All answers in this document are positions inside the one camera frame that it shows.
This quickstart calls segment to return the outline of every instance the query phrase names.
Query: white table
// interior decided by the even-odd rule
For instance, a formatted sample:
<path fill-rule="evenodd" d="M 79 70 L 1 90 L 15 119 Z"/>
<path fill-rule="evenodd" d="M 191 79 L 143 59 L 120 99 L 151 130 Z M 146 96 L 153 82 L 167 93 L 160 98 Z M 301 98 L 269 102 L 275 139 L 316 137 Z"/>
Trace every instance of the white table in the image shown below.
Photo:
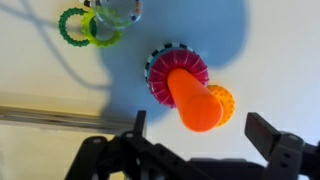
<path fill-rule="evenodd" d="M 185 159 L 246 158 L 263 163 L 243 133 L 248 112 L 258 112 L 276 128 L 312 144 L 320 139 L 319 6 L 318 0 L 145 1 L 142 19 L 125 31 L 121 41 L 99 49 L 72 47 L 59 34 L 60 14 L 82 7 L 78 1 L 2 0 L 0 105 L 87 115 L 113 112 L 129 119 L 146 109 L 147 138 Z M 207 63 L 210 83 L 233 94 L 236 111 L 226 126 L 203 134 L 190 132 L 177 110 L 162 107 L 151 96 L 143 76 L 146 58 L 168 42 L 191 46 Z M 35 164 L 43 173 L 31 172 L 29 167 L 19 176 L 19 168 L 28 165 L 15 164 L 26 159 L 14 158 L 16 154 L 3 147 L 44 145 L 28 146 L 29 138 L 40 138 L 29 129 L 0 128 L 0 166 L 6 167 L 0 179 L 19 179 L 23 173 L 30 179 L 64 176 L 61 169 L 53 173 L 42 164 L 46 154 L 40 152 L 33 155 L 39 156 Z M 56 133 L 39 134 L 48 143 L 57 136 L 70 137 Z M 72 142 L 78 145 L 82 140 Z M 68 150 L 63 144 L 70 141 L 56 143 L 65 148 L 60 149 L 62 153 Z"/>

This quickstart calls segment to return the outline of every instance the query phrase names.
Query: orange toy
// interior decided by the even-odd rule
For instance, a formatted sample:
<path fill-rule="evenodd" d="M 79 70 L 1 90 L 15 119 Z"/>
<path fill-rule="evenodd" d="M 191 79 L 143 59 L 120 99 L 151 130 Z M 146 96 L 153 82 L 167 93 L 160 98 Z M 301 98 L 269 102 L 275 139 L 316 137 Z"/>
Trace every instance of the orange toy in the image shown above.
<path fill-rule="evenodd" d="M 223 116 L 221 121 L 218 123 L 216 127 L 221 127 L 230 121 L 234 110 L 235 110 L 235 102 L 230 92 L 228 92 L 225 88 L 217 85 L 209 85 L 209 91 L 217 97 L 223 106 Z"/>
<path fill-rule="evenodd" d="M 221 101 L 183 68 L 173 69 L 167 84 L 183 124 L 196 132 L 216 127 L 223 117 Z"/>

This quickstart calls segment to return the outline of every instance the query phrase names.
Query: yellow ring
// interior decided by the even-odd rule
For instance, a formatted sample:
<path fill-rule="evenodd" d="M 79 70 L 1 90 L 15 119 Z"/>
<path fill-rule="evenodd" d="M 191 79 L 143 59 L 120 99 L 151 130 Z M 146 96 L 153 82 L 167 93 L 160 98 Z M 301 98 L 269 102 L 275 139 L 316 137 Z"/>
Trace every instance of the yellow ring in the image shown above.
<path fill-rule="evenodd" d="M 232 94 L 227 91 L 225 88 L 218 86 L 218 85 L 209 85 L 209 91 L 220 99 L 222 106 L 223 106 L 223 115 L 216 127 L 221 127 L 225 125 L 227 122 L 230 121 L 234 110 L 235 110 L 235 102 L 232 97 Z"/>
<path fill-rule="evenodd" d="M 87 13 L 83 15 L 83 19 L 81 21 L 82 28 L 81 31 L 87 37 L 91 44 L 95 44 L 98 47 L 109 47 L 113 46 L 118 42 L 122 36 L 122 31 L 114 31 L 113 35 L 108 40 L 99 40 L 95 38 L 90 31 L 90 21 L 95 17 L 95 14 L 92 9 L 90 9 Z"/>

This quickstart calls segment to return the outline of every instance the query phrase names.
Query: green teething ring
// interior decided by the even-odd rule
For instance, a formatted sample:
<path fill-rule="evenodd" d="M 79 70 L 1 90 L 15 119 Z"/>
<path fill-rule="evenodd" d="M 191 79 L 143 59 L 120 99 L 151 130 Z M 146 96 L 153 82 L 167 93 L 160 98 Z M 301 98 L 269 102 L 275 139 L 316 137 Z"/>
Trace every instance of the green teething ring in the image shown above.
<path fill-rule="evenodd" d="M 109 46 L 113 46 L 116 42 L 118 42 L 122 36 L 122 31 L 113 31 L 113 35 L 108 40 L 99 40 L 96 39 L 93 35 L 93 33 L 90 31 L 90 22 L 94 19 L 95 14 L 92 9 L 90 9 L 87 13 L 84 13 L 83 15 L 82 23 L 82 32 L 87 37 L 87 39 L 90 41 L 91 44 L 95 44 L 98 47 L 104 47 L 107 48 Z"/>
<path fill-rule="evenodd" d="M 86 11 L 83 9 L 71 8 L 64 11 L 63 14 L 60 16 L 60 20 L 59 20 L 60 34 L 64 40 L 66 40 L 69 44 L 73 46 L 83 47 L 90 44 L 90 41 L 88 39 L 78 41 L 70 37 L 66 27 L 66 23 L 71 16 L 73 15 L 83 16 L 85 13 Z M 93 34 L 93 36 L 95 36 L 97 34 L 97 27 L 96 27 L 95 21 L 94 20 L 90 21 L 88 24 L 89 24 L 89 31 L 91 32 L 91 34 Z"/>

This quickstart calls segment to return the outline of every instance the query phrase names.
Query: clear cup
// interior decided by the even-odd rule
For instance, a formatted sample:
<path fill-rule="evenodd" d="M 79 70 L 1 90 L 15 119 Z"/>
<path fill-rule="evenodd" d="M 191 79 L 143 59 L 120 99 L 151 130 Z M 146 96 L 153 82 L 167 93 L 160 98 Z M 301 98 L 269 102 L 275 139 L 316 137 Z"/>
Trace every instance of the clear cup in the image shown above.
<path fill-rule="evenodd" d="M 142 0 L 91 0 L 91 8 L 103 25 L 123 30 L 140 19 Z"/>

